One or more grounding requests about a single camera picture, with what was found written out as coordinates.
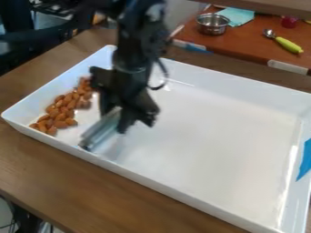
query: red object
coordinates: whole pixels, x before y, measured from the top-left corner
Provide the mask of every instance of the red object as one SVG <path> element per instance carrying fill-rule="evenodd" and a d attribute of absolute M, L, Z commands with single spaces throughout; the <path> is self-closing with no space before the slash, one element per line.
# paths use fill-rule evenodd
<path fill-rule="evenodd" d="M 285 28 L 295 28 L 297 20 L 296 17 L 285 16 L 282 18 L 282 26 Z"/>

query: pile of almonds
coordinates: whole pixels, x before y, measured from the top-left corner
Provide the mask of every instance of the pile of almonds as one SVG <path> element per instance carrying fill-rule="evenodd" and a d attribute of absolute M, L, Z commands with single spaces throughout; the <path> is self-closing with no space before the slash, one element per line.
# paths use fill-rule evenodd
<path fill-rule="evenodd" d="M 90 80 L 87 77 L 81 77 L 77 88 L 56 97 L 54 103 L 45 109 L 46 114 L 39 117 L 30 127 L 55 136 L 59 128 L 77 126 L 74 120 L 75 109 L 88 109 L 91 106 L 92 94 Z"/>

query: blue tape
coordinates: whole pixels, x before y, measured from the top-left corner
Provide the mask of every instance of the blue tape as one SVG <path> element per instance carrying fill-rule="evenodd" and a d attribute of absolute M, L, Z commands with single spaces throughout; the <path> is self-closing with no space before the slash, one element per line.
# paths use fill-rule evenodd
<path fill-rule="evenodd" d="M 311 169 L 311 138 L 305 142 L 304 155 L 296 181 L 302 178 L 310 169 Z"/>
<path fill-rule="evenodd" d="M 200 53 L 205 53 L 205 54 L 213 54 L 213 52 L 211 52 L 211 51 L 206 51 L 203 48 L 192 46 L 190 44 L 186 44 L 185 49 L 188 50 L 188 51 L 200 52 Z"/>

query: almond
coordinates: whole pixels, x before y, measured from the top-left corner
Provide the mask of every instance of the almond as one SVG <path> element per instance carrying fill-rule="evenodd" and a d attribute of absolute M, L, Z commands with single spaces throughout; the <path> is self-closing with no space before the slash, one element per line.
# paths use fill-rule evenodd
<path fill-rule="evenodd" d="M 87 100 L 87 101 L 83 102 L 83 108 L 88 109 L 90 107 L 91 107 L 91 102 L 90 101 Z"/>
<path fill-rule="evenodd" d="M 61 107 L 63 104 L 64 104 L 64 100 L 61 99 L 61 100 L 59 100 L 59 101 L 55 104 L 55 107 L 59 108 L 59 107 Z"/>
<path fill-rule="evenodd" d="M 65 98 L 64 95 L 60 95 L 60 96 L 58 96 L 58 97 L 55 98 L 54 103 L 57 103 L 59 100 L 62 100 L 62 99 L 64 99 L 64 98 Z"/>
<path fill-rule="evenodd" d="M 57 115 L 57 117 L 55 118 L 55 121 L 56 120 L 65 120 L 65 119 L 66 119 L 65 113 L 61 113 L 61 114 Z"/>
<path fill-rule="evenodd" d="M 34 124 L 31 124 L 29 125 L 31 128 L 34 128 L 34 129 L 38 129 L 38 124 L 37 123 L 34 123 Z"/>
<path fill-rule="evenodd" d="M 92 89 L 92 87 L 91 86 L 86 86 L 85 87 L 85 91 L 86 92 L 91 92 L 93 89 Z"/>
<path fill-rule="evenodd" d="M 57 120 L 54 122 L 54 126 L 57 128 L 66 128 L 68 127 L 68 124 L 63 120 Z"/>
<path fill-rule="evenodd" d="M 83 98 L 85 100 L 89 100 L 90 98 L 92 97 L 92 92 L 86 92 L 84 95 L 83 95 Z"/>
<path fill-rule="evenodd" d="M 39 131 L 41 131 L 42 133 L 46 133 L 46 126 L 45 125 L 40 125 L 40 124 L 38 124 L 38 129 L 39 129 Z"/>
<path fill-rule="evenodd" d="M 54 126 L 51 126 L 46 133 L 50 136 L 55 136 L 55 134 L 57 133 L 57 128 Z"/>
<path fill-rule="evenodd" d="M 46 120 L 45 125 L 47 128 L 50 128 L 53 125 L 53 123 L 54 123 L 53 119 L 48 119 L 48 120 Z"/>
<path fill-rule="evenodd" d="M 73 99 L 75 99 L 75 100 L 77 100 L 77 99 L 79 99 L 79 94 L 77 94 L 77 93 L 73 93 Z"/>
<path fill-rule="evenodd" d="M 46 122 L 47 122 L 47 120 L 42 120 L 42 121 L 38 122 L 38 128 L 46 127 Z"/>
<path fill-rule="evenodd" d="M 76 103 L 76 108 L 83 108 L 84 105 L 84 100 L 83 99 L 79 99 L 79 101 Z"/>
<path fill-rule="evenodd" d="M 65 113 L 68 117 L 70 118 L 74 118 L 75 117 L 75 111 L 74 110 L 68 110 L 66 113 Z"/>
<path fill-rule="evenodd" d="M 47 120 L 48 118 L 50 118 L 50 116 L 48 114 L 44 115 L 44 116 L 41 116 L 40 118 L 38 118 L 38 120 L 36 122 L 40 122 L 40 121 L 43 121 L 43 120 Z"/>
<path fill-rule="evenodd" d="M 67 118 L 67 119 L 65 120 L 65 122 L 66 122 L 69 126 L 76 126 L 76 125 L 77 125 L 76 120 L 74 120 L 73 118 Z"/>
<path fill-rule="evenodd" d="M 50 114 L 55 109 L 55 105 L 50 105 L 45 109 L 45 112 Z"/>
<path fill-rule="evenodd" d="M 67 108 L 70 109 L 74 109 L 76 105 L 76 101 L 73 99 L 72 101 L 70 101 L 70 103 L 67 105 Z"/>
<path fill-rule="evenodd" d="M 68 108 L 65 107 L 65 106 L 62 106 L 62 107 L 60 108 L 60 112 L 61 112 L 61 113 L 66 113 L 66 112 L 68 112 Z"/>
<path fill-rule="evenodd" d="M 59 114 L 58 108 L 53 109 L 53 110 L 50 112 L 50 117 L 51 117 L 51 118 L 55 118 L 55 117 L 57 117 L 58 114 Z"/>
<path fill-rule="evenodd" d="M 65 106 L 68 105 L 72 99 L 73 99 L 73 94 L 72 93 L 68 93 L 67 95 L 65 95 L 64 105 Z"/>
<path fill-rule="evenodd" d="M 85 94 L 85 90 L 80 86 L 79 88 L 77 88 L 76 90 L 77 94 L 79 94 L 80 96 Z"/>

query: blue paper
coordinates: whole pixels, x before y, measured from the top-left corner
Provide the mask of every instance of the blue paper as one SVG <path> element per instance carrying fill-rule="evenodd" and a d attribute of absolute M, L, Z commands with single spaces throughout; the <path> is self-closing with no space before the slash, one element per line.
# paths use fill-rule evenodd
<path fill-rule="evenodd" d="M 311 138 L 305 142 L 304 155 L 296 181 L 303 177 L 311 168 Z"/>
<path fill-rule="evenodd" d="M 217 12 L 218 15 L 223 15 L 230 19 L 230 26 L 240 26 L 252 19 L 254 19 L 255 12 L 243 9 L 237 9 L 233 7 L 228 7 L 225 10 Z"/>

